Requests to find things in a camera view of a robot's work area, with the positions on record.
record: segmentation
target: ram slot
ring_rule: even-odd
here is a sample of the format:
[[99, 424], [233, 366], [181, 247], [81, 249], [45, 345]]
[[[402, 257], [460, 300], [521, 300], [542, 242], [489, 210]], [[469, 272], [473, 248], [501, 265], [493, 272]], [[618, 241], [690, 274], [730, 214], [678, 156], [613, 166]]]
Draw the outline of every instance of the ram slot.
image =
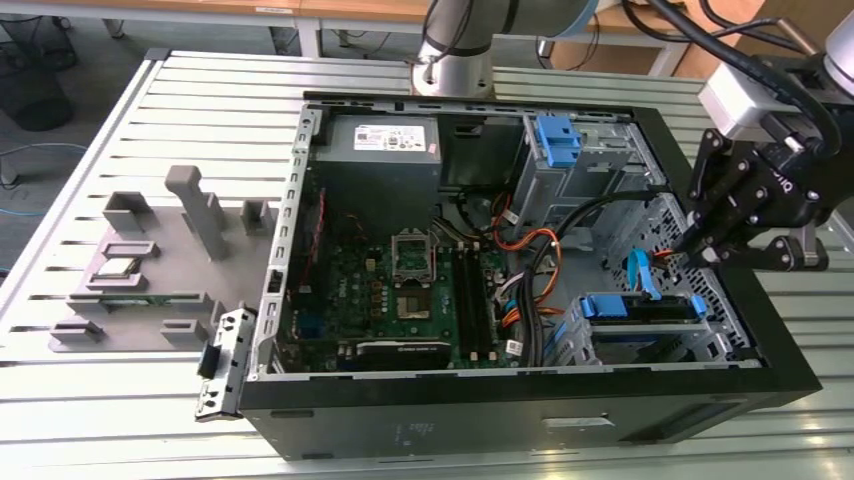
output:
[[481, 254], [476, 250], [466, 252], [466, 288], [472, 302], [472, 318], [477, 338], [476, 351], [481, 358], [488, 358], [493, 350], [493, 334], [490, 332], [490, 313], [488, 311], [486, 279], [481, 268]]
[[466, 252], [458, 250], [454, 253], [454, 304], [457, 308], [457, 328], [460, 330], [460, 353], [464, 358], [470, 358], [478, 351], [478, 334], [476, 330], [476, 316], [473, 313], [472, 297], [468, 291]]

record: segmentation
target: green motherboard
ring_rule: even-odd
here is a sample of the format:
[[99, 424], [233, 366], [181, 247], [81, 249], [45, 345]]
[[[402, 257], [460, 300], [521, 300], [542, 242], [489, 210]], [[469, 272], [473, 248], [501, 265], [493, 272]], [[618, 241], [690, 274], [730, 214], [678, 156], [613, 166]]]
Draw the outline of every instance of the green motherboard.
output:
[[[510, 366], [500, 354], [496, 318], [488, 307], [492, 341], [496, 347], [477, 359], [461, 353], [461, 332], [454, 289], [454, 255], [450, 246], [430, 248], [434, 278], [431, 282], [395, 283], [390, 245], [342, 245], [334, 247], [323, 293], [302, 291], [295, 298], [299, 310], [291, 328], [291, 348], [299, 346], [303, 370], [342, 370], [342, 358], [361, 342], [445, 342], [451, 345], [451, 368]], [[398, 266], [425, 268], [425, 251], [398, 252]], [[501, 252], [480, 253], [484, 288], [488, 298], [497, 285], [496, 272], [505, 271]]]

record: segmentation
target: floor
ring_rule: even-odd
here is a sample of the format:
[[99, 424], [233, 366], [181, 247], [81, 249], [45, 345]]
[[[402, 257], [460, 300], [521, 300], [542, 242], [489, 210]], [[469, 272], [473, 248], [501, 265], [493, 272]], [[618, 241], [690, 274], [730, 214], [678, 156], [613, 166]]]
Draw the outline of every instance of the floor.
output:
[[[145, 53], [153, 47], [249, 54], [275, 53], [269, 29], [263, 27], [127, 22], [126, 37], [114, 40], [99, 20], [75, 18], [71, 19], [71, 24], [69, 35], [78, 52], [79, 64], [58, 73], [58, 77], [75, 106], [74, 120], [50, 132], [34, 133], [23, 131], [0, 114], [0, 152], [26, 144], [46, 142], [89, 145]], [[281, 32], [279, 41], [281, 44], [291, 42], [289, 53], [298, 55], [299, 40], [294, 39], [294, 34], [293, 31]], [[418, 35], [395, 33], [382, 49], [375, 51], [385, 38], [383, 33], [366, 33], [351, 39], [350, 48], [342, 48], [335, 33], [327, 31], [323, 38], [325, 54], [329, 57], [359, 59], [370, 53], [370, 58], [377, 60], [405, 60], [414, 57], [419, 46]], [[494, 63], [500, 66], [541, 68], [533, 42], [497, 40], [493, 51]], [[81, 156], [78, 150], [66, 147], [31, 148], [3, 156], [3, 167], [18, 171], [20, 186], [15, 190], [0, 190], [0, 208], [19, 212], [46, 212]], [[0, 282], [39, 222], [39, 216], [0, 213]]]

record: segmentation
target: metal table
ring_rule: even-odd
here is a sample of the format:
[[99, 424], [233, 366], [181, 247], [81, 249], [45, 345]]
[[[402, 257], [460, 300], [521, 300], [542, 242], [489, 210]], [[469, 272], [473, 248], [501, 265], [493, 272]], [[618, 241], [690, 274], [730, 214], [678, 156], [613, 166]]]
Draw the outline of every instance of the metal table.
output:
[[[710, 125], [689, 80], [498, 68], [502, 99], [661, 109], [693, 157]], [[286, 463], [246, 421], [197, 424], [197, 354], [55, 354], [47, 328], [70, 313], [114, 190], [178, 204], [175, 163], [199, 166], [221, 201], [275, 200], [290, 168], [305, 89], [406, 93], [399, 63], [174, 52], [147, 60], [0, 290], [4, 477], [183, 478], [310, 472], [366, 478], [684, 479], [854, 475], [854, 257], [829, 231], [825, 273], [761, 274], [825, 390], [740, 417], [677, 445], [456, 455], [417, 462]], [[24, 474], [16, 468], [38, 466]]]

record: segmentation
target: power supply label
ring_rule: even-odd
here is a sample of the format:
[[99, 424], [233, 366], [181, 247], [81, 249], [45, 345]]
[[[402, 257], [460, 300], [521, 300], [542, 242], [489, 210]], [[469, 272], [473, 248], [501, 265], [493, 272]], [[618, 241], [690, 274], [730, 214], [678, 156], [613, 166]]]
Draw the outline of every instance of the power supply label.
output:
[[406, 125], [359, 125], [354, 150], [426, 152], [425, 127]]

